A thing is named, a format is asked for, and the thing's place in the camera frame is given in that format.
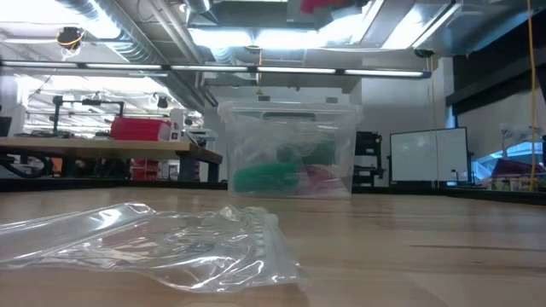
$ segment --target wooden tabletop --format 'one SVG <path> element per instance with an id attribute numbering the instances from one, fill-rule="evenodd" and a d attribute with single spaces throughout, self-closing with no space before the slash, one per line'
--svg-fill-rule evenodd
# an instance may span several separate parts
<path id="1" fill-rule="evenodd" d="M 546 302 L 546 207 L 440 196 L 277 200 L 113 188 L 0 194 L 0 223 L 138 200 L 159 211 L 263 206 L 310 284 L 193 294 L 137 274 L 0 271 L 1 306 L 499 307 Z"/>
<path id="2" fill-rule="evenodd" d="M 190 142 L 113 141 L 40 137 L 0 137 L 0 147 L 18 148 L 79 158 L 179 159 L 188 152 L 205 162 L 222 163 L 222 156 Z"/>

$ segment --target white board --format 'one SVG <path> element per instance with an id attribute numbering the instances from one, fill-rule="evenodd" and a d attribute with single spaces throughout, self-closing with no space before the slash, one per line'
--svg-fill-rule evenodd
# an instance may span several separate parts
<path id="1" fill-rule="evenodd" d="M 467 181 L 466 129 L 392 134 L 391 159 L 394 182 Z"/>

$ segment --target clear plastic container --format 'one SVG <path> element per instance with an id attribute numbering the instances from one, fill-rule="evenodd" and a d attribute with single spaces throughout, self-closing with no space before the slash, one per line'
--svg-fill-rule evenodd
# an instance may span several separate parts
<path id="1" fill-rule="evenodd" d="M 357 106 L 225 102 L 218 113 L 231 194 L 351 197 Z"/>

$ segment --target green object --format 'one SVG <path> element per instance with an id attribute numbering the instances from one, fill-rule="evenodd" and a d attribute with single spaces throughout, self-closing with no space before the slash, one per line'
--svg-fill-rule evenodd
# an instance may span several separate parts
<path id="1" fill-rule="evenodd" d="M 303 156 L 303 148 L 285 146 L 278 148 L 276 157 L 281 162 L 294 162 L 304 165 L 332 165 L 335 160 L 335 142 L 322 142 L 315 149 Z"/>
<path id="2" fill-rule="evenodd" d="M 298 187 L 298 164 L 272 163 L 237 170 L 233 187 L 237 193 L 292 193 Z"/>

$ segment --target wooden table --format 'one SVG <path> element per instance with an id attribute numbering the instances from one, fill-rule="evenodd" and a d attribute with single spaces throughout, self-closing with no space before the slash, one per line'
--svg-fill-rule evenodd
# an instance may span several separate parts
<path id="1" fill-rule="evenodd" d="M 195 161 L 209 164 L 208 181 L 218 181 L 222 156 L 189 142 L 112 141 L 37 137 L 0 137 L 0 154 L 13 150 L 40 152 L 51 156 L 105 159 L 179 159 L 178 180 L 195 180 Z"/>
<path id="2" fill-rule="evenodd" d="M 546 207 L 440 196 L 234 198 L 152 188 L 0 194 L 0 223 L 139 200 L 160 211 L 263 206 L 311 284 L 192 294 L 136 274 L 0 272 L 1 306 L 499 307 L 546 302 Z"/>

